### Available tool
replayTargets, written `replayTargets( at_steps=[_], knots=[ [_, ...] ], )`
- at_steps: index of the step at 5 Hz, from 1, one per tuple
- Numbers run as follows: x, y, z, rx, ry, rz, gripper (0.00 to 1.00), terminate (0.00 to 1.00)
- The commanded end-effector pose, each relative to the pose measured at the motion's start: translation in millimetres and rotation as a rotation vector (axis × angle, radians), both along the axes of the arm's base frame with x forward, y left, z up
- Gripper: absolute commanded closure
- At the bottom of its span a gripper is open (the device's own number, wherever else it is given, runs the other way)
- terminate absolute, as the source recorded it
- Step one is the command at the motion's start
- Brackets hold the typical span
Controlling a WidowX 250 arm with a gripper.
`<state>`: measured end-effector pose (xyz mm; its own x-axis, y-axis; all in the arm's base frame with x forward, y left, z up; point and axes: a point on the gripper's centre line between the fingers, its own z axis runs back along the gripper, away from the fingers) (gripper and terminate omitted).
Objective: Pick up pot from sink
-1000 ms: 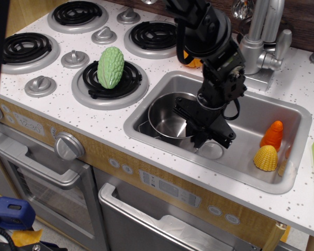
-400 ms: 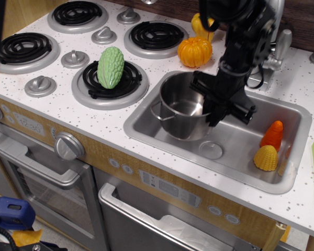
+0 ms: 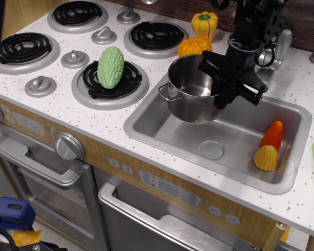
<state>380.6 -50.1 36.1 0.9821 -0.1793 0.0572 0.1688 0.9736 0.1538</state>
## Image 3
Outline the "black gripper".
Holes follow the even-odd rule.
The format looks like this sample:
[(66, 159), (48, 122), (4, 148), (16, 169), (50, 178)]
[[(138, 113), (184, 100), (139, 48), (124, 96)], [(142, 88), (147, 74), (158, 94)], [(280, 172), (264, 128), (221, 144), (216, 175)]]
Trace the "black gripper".
[(254, 68), (262, 49), (262, 43), (244, 47), (235, 39), (229, 39), (225, 55), (202, 52), (199, 69), (212, 78), (211, 95), (219, 95), (217, 109), (225, 109), (238, 96), (254, 105), (261, 102), (268, 87)]

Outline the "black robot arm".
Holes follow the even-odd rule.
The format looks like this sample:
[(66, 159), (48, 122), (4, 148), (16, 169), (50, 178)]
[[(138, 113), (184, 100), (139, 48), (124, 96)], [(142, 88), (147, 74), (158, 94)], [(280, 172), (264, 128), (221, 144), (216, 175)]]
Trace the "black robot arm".
[(284, 7), (285, 1), (237, 1), (235, 29), (225, 55), (202, 53), (198, 68), (212, 78), (211, 94), (218, 96), (218, 109), (225, 109), (238, 96), (254, 105), (262, 100), (268, 87), (255, 73), (255, 66), (265, 45), (273, 47)]

